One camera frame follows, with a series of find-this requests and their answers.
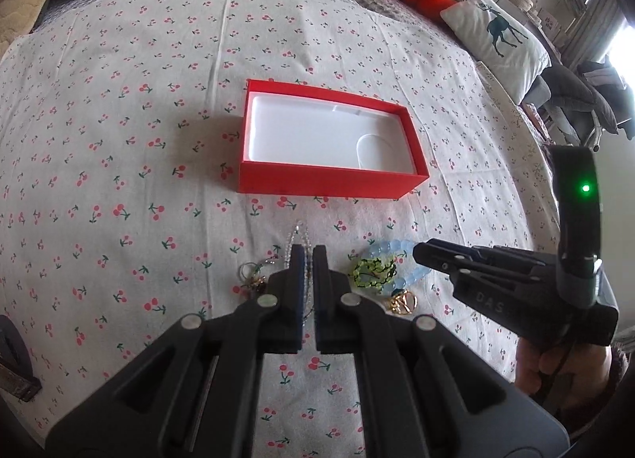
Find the red box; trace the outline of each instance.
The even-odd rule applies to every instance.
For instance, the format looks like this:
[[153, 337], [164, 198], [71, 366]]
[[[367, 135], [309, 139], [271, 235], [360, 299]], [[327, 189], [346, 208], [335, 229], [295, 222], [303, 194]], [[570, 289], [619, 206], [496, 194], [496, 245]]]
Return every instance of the red box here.
[[408, 109], [357, 94], [249, 80], [242, 133], [241, 193], [395, 199], [430, 177]]

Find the deer print pillow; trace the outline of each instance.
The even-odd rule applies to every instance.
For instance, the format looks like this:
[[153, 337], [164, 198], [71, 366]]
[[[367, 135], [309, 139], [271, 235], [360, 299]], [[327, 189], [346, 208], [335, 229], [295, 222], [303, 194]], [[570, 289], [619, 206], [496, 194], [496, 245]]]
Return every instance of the deer print pillow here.
[[441, 12], [441, 17], [516, 105], [542, 70], [551, 66], [540, 41], [492, 0], [462, 1]]

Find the circular indentation in tray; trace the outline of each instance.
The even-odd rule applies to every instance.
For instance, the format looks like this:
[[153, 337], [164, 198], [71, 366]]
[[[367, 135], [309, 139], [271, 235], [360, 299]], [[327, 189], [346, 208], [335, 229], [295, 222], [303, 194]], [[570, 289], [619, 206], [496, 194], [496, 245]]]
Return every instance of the circular indentation in tray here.
[[374, 171], [399, 171], [392, 145], [383, 137], [366, 134], [358, 140], [358, 161], [361, 169]]

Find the deer silhouette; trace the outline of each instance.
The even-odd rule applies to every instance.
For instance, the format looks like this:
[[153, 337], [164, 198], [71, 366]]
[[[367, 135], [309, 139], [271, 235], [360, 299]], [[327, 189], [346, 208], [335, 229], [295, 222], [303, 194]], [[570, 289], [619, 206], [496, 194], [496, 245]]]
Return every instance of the deer silhouette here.
[[518, 47], [516, 44], [512, 44], [511, 42], [507, 42], [505, 40], [505, 37], [503, 37], [503, 32], [505, 30], [509, 30], [510, 32], [512, 32], [512, 35], [514, 36], [515, 40], [518, 41], [519, 44], [522, 44], [523, 42], [517, 37], [516, 34], [520, 34], [524, 38], [529, 39], [529, 37], [523, 34], [523, 32], [521, 32], [520, 30], [517, 30], [512, 25], [510, 25], [509, 22], [500, 14], [500, 12], [497, 12], [496, 10], [494, 10], [493, 7], [485, 3], [479, 3], [478, 8], [480, 8], [484, 12], [491, 12], [492, 14], [496, 16], [494, 19], [490, 21], [490, 24], [487, 25], [487, 31], [490, 32], [492, 37], [492, 42], [491, 42], [492, 46], [494, 46], [494, 50], [496, 50], [496, 53], [498, 53], [500, 57], [504, 57], [505, 55], [503, 55], [498, 50], [498, 46], [496, 45], [499, 39], [505, 44], [508, 44], [509, 46], [512, 46], [514, 48]]

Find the bed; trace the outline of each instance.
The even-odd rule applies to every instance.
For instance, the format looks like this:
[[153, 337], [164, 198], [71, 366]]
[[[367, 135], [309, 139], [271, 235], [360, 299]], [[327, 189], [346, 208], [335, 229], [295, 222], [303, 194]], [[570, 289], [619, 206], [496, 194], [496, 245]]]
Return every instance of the bed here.
[[[79, 0], [10, 46], [0, 306], [43, 388], [4, 398], [40, 442], [181, 316], [233, 311], [239, 266], [281, 269], [297, 220], [345, 273], [386, 239], [554, 249], [530, 123], [450, 36], [382, 2], [393, 18], [364, 0]], [[248, 78], [406, 105], [430, 179], [394, 201], [238, 194]], [[513, 379], [513, 333], [454, 301], [442, 274], [414, 292], [417, 314]], [[363, 455], [352, 358], [320, 356], [312, 317], [305, 329], [297, 356], [266, 356], [254, 454]]]

